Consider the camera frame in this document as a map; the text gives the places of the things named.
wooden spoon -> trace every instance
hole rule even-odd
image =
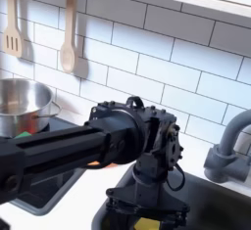
[[[24,40],[18,28],[17,0],[8,0],[8,26],[4,31],[3,40],[4,52],[18,58],[22,56]]]
[[[65,42],[60,52],[62,67],[67,73],[74,70],[77,61],[75,48],[75,9],[76,0],[67,0]]]

white countertop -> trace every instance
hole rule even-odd
[[[180,134],[180,144],[185,148],[180,166],[185,172],[206,179],[203,164],[212,145],[184,134]],[[13,230],[91,230],[92,219],[106,200],[106,190],[117,185],[129,166],[86,171],[45,216],[34,216],[11,204],[4,204],[0,206],[0,217],[9,222]],[[251,197],[251,172],[245,185],[227,182],[223,186]]]

sink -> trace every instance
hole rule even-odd
[[[133,182],[132,166],[119,182],[118,187]],[[190,205],[187,225],[178,230],[250,230],[251,198],[233,192],[210,181],[185,173],[186,182],[182,190],[169,193]],[[173,171],[169,174],[172,186],[180,184],[181,176]],[[101,206],[92,222],[92,230],[110,230],[106,203]]]

stove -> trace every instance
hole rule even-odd
[[[39,133],[77,127],[77,125],[60,118],[50,118],[49,124]],[[35,183],[28,193],[22,194],[12,204],[34,215],[44,215],[65,196],[74,186],[84,169],[75,169],[45,181]]]

gray faucet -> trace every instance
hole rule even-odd
[[[216,183],[233,178],[245,182],[250,171],[250,160],[241,159],[233,149],[240,132],[251,124],[251,110],[245,111],[227,125],[221,143],[209,150],[204,167],[208,179]]]

